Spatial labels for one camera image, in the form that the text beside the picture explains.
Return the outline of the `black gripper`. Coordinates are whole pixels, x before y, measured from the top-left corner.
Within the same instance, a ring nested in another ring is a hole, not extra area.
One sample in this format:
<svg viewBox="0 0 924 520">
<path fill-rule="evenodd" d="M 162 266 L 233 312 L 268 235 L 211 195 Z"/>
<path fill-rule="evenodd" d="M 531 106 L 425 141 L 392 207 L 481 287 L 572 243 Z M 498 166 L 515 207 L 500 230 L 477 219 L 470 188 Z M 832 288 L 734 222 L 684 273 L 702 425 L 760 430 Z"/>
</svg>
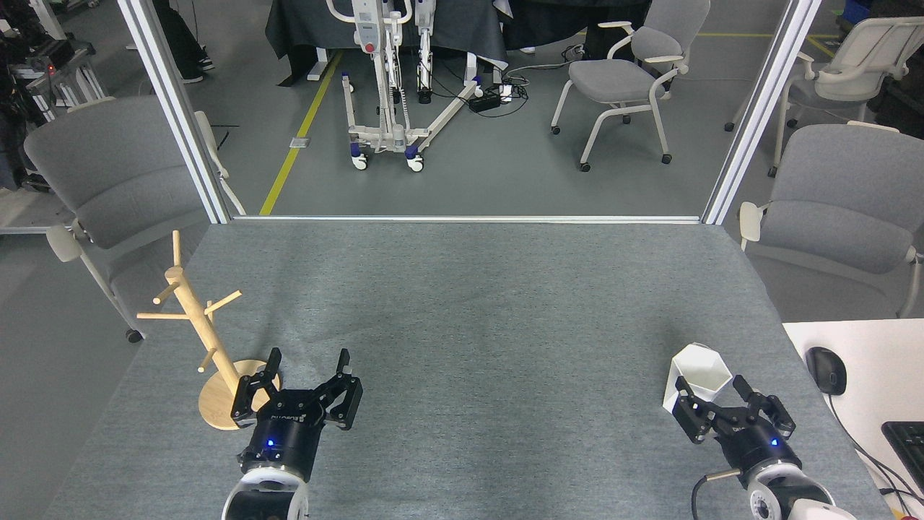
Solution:
<svg viewBox="0 0 924 520">
<path fill-rule="evenodd" d="M 259 467 L 275 467 L 309 481 L 324 422 L 343 430 L 352 428 L 363 388 L 349 367 L 348 349 L 339 353 L 336 375 L 314 391 L 279 391 L 275 379 L 281 359 L 280 349 L 274 347 L 261 371 L 241 376 L 238 382 L 231 418 L 238 427 L 256 423 L 250 444 L 240 452 L 238 461 L 244 474 Z M 258 391 L 265 391 L 270 401 L 255 412 L 252 402 Z"/>
<path fill-rule="evenodd" d="M 674 402 L 672 415 L 689 440 L 701 444 L 710 429 L 714 428 L 729 467 L 741 471 L 740 481 L 768 465 L 789 463 L 802 467 L 802 461 L 788 445 L 788 438 L 796 423 L 775 395 L 765 395 L 753 389 L 742 375 L 733 378 L 733 388 L 746 402 L 748 416 L 758 417 L 763 412 L 772 425 L 757 422 L 748 427 L 729 427 L 730 417 L 725 408 L 697 397 L 683 376 L 677 376 L 674 388 L 679 397 Z"/>
</svg>

